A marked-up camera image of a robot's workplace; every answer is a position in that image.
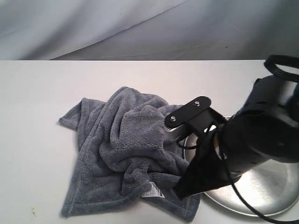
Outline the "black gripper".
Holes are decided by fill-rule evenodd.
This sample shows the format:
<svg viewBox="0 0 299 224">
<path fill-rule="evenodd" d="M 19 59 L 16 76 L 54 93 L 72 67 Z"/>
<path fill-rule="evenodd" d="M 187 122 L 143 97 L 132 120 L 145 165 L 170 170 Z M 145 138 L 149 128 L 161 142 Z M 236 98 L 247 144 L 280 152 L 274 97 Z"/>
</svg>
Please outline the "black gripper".
<svg viewBox="0 0 299 224">
<path fill-rule="evenodd" d="M 195 156 L 174 187 L 179 200 L 205 192 L 209 187 L 228 185 L 221 157 L 216 152 L 217 129 L 210 130 L 213 125 L 225 122 L 224 117 L 210 107 L 191 120 L 198 137 L 197 146 Z"/>
</svg>

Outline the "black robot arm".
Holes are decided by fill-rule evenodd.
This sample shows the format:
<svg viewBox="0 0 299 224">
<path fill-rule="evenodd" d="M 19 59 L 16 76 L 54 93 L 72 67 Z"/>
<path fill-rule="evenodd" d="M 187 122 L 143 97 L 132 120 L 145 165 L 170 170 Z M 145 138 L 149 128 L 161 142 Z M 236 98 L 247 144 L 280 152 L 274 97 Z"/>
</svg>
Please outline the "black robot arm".
<svg viewBox="0 0 299 224">
<path fill-rule="evenodd" d="M 235 184 L 252 168 L 268 161 L 299 161 L 299 76 L 292 56 L 271 55 L 270 75 L 255 81 L 243 107 L 229 120 L 206 108 L 184 119 L 197 136 L 196 154 L 174 186 L 179 199 Z"/>
</svg>

